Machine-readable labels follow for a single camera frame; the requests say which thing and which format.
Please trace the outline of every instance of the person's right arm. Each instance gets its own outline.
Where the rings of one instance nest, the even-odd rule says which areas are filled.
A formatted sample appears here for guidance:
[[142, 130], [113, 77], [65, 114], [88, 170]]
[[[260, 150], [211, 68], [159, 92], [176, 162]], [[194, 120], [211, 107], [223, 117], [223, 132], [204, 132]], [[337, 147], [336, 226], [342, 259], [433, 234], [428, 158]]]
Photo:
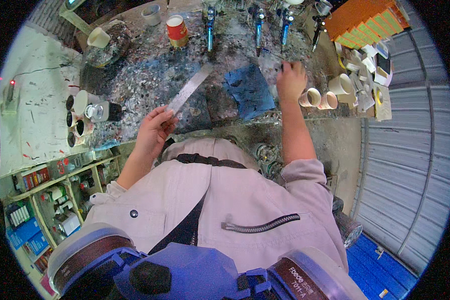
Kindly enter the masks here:
[[283, 161], [288, 165], [297, 159], [316, 159], [312, 138], [300, 110], [299, 97], [307, 86], [307, 74], [300, 61], [283, 61], [277, 76], [277, 91], [282, 110]]

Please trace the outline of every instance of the paint-splattered workbench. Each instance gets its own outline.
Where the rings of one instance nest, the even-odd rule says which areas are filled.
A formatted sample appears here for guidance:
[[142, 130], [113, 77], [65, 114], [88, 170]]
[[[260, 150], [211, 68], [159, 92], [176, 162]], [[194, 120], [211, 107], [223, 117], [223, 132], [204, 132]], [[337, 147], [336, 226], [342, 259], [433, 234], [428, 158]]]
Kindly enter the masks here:
[[[168, 104], [205, 62], [211, 62], [214, 71], [179, 112], [177, 133], [233, 124], [280, 122], [276, 75], [283, 59], [302, 61], [309, 75], [309, 86], [320, 92], [327, 91], [327, 79], [340, 72], [336, 59], [328, 64], [315, 59], [314, 56], [320, 54], [312, 53], [310, 39], [296, 30], [289, 33], [288, 45], [280, 54], [280, 27], [274, 23], [271, 12], [263, 26], [263, 50], [257, 57], [251, 19], [246, 9], [236, 9], [235, 4], [219, 10], [215, 21], [215, 53], [211, 57], [206, 49], [201, 4], [174, 7], [171, 3], [167, 11], [165, 1], [156, 2], [162, 7], [162, 22], [156, 26], [145, 25], [140, 15], [145, 5], [153, 2], [116, 17], [125, 22], [127, 32], [131, 34], [131, 45], [123, 57], [103, 68], [92, 67], [85, 59], [82, 62], [80, 86], [123, 107], [123, 117], [119, 122], [96, 124], [90, 139], [92, 148], [106, 142], [116, 145], [134, 140], [142, 119], [155, 107]], [[167, 36], [166, 20], [175, 14], [184, 17], [188, 28], [189, 41], [179, 49], [171, 47]], [[225, 73], [251, 63], [259, 66], [277, 108], [244, 122], [238, 117], [237, 104], [223, 88], [223, 82]], [[364, 116], [343, 103], [334, 110], [302, 107], [302, 112], [306, 119]]]

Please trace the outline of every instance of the metal ruler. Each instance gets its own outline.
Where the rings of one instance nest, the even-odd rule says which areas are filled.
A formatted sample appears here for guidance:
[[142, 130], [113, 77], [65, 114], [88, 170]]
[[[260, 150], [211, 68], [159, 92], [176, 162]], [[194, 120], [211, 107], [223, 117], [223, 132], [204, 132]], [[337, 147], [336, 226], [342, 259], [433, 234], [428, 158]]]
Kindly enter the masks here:
[[213, 71], [213, 66], [210, 63], [206, 63], [202, 66], [202, 68], [193, 75], [193, 77], [185, 84], [184, 87], [180, 90], [178, 94], [173, 98], [172, 102], [168, 104], [165, 111], [174, 111], [176, 113], [180, 110], [182, 105], [187, 101], [187, 99], [192, 95], [193, 92], [199, 87], [202, 82], [204, 82], [205, 78], [210, 75]]

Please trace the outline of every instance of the person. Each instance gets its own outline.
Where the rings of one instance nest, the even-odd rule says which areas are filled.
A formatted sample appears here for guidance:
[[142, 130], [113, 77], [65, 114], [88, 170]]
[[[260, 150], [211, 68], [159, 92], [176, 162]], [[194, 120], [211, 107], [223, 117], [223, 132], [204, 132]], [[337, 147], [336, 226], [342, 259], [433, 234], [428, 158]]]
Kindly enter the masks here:
[[276, 81], [285, 187], [265, 179], [252, 157], [224, 139], [174, 143], [152, 169], [178, 121], [162, 106], [144, 118], [116, 182], [90, 197], [94, 206], [84, 226], [120, 228], [149, 255], [170, 242], [216, 248], [238, 272], [267, 268], [279, 255], [311, 246], [348, 272], [333, 195], [298, 103], [307, 86], [305, 68], [284, 61]]

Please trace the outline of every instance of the person's left hand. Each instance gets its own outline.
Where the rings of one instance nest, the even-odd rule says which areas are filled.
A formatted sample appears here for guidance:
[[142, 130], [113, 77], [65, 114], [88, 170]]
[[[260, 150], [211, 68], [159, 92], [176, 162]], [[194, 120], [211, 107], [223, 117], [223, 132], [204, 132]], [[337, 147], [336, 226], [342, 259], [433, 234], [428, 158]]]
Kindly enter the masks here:
[[133, 148], [136, 155], [154, 160], [162, 152], [168, 135], [179, 122], [178, 118], [172, 117], [173, 111], [165, 112], [166, 108], [167, 105], [157, 107], [143, 119]]

